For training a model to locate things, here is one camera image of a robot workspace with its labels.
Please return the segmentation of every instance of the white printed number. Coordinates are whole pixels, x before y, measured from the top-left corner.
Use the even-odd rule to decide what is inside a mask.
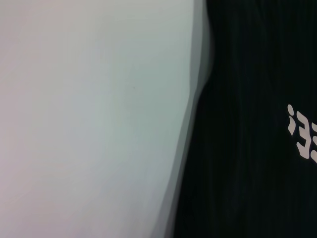
[[[294,116],[294,110],[292,105],[288,105],[287,106],[287,110],[289,113],[289,125],[288,125],[288,130],[291,133],[291,135],[294,134],[295,128],[296,128],[296,123],[295,120],[293,119]],[[311,146],[311,142],[312,142],[312,138],[310,135],[310,127],[309,127],[309,122],[307,120],[307,118],[301,114],[300,112],[296,113],[297,119],[298,121],[300,121],[304,127],[299,127],[299,135],[306,141],[305,145],[300,144],[299,142],[297,142],[296,146],[299,150],[300,155],[305,158],[305,159],[309,159],[310,155],[309,155],[309,148]],[[313,131],[317,132],[317,125],[312,123],[312,129]],[[314,144],[317,146],[317,136],[313,137],[313,142]],[[317,152],[315,150],[313,150],[311,152],[311,158],[317,163]]]

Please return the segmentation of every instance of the white wall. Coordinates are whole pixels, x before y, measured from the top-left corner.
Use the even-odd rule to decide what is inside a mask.
[[[190,99],[194,1],[0,1],[1,237],[150,237]]]

